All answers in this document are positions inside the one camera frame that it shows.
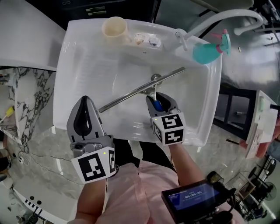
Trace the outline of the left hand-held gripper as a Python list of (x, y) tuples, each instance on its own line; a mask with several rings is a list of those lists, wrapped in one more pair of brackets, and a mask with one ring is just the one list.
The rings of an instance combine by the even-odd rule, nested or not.
[(72, 142), (70, 148), (74, 158), (71, 162), (83, 183), (116, 174), (112, 136), (105, 136), (98, 110), (88, 96), (80, 98), (72, 108), (66, 127)]

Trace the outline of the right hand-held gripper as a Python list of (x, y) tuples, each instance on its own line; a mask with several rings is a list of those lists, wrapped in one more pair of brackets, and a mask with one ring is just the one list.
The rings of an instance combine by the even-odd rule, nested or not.
[(184, 114), (180, 112), (177, 102), (170, 96), (156, 92), (156, 97), (156, 108), (153, 98), (146, 97), (154, 135), (164, 146), (182, 143), (186, 133)]

